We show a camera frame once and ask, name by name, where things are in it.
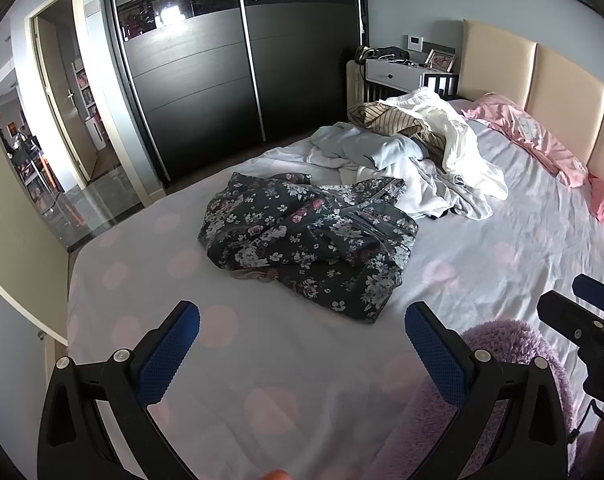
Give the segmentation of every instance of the hand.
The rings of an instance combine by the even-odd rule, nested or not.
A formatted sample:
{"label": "hand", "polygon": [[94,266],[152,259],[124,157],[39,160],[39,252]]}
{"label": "hand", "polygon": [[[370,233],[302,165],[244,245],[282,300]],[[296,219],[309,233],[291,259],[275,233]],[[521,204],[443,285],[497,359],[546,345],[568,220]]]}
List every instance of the hand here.
{"label": "hand", "polygon": [[293,480],[290,475],[286,471],[282,471],[281,469],[275,469],[275,471],[271,471],[270,473],[264,475],[259,480]]}

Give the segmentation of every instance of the screw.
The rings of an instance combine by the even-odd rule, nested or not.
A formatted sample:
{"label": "screw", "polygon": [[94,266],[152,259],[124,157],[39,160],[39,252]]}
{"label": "screw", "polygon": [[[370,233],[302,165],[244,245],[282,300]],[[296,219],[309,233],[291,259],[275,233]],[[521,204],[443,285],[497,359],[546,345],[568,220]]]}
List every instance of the screw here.
{"label": "screw", "polygon": [[129,352],[126,348],[123,348],[122,350],[118,350],[117,352],[115,352],[113,354],[113,360],[116,363],[123,363],[124,361],[126,361],[129,357],[131,356],[131,352]]}
{"label": "screw", "polygon": [[68,357],[61,357],[60,359],[58,359],[58,362],[56,363],[56,368],[63,370],[69,364],[71,364],[71,359],[69,359]]}
{"label": "screw", "polygon": [[545,370],[546,368],[548,368],[548,361],[543,357],[536,357],[535,359],[533,359],[533,362],[535,363],[535,366],[537,366],[540,370]]}
{"label": "screw", "polygon": [[482,349],[476,350],[475,351],[475,358],[480,363],[487,363],[488,361],[490,361],[490,353],[488,351],[482,350]]}

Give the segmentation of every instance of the floral denim jacket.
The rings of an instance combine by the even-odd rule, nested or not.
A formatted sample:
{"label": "floral denim jacket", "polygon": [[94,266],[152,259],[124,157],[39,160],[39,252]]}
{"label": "floral denim jacket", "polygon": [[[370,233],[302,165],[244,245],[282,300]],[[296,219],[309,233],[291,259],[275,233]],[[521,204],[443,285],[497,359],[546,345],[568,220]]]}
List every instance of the floral denim jacket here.
{"label": "floral denim jacket", "polygon": [[234,173],[208,204],[198,240],[218,267],[263,269],[305,298],[375,322],[411,255],[418,226],[394,204],[404,181],[313,186],[310,175]]}

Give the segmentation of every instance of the dark gray wardrobe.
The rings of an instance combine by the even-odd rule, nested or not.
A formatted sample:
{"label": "dark gray wardrobe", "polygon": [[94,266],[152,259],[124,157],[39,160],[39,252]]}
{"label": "dark gray wardrobe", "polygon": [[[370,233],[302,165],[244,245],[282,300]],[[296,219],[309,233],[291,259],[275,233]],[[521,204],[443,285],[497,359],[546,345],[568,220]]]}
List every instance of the dark gray wardrobe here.
{"label": "dark gray wardrobe", "polygon": [[361,0],[114,0],[129,100],[165,182],[345,116]]}

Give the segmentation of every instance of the man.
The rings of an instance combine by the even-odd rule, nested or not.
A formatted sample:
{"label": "man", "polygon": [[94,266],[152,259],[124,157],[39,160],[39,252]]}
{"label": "man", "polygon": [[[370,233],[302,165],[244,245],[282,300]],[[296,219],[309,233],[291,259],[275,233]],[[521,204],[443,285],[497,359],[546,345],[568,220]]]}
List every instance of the man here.
{"label": "man", "polygon": [[6,150],[6,153],[11,156],[15,155],[15,150],[9,145],[9,141],[6,140],[6,137],[4,136],[1,127],[0,127],[0,139],[2,139],[2,144],[4,145],[4,149]]}

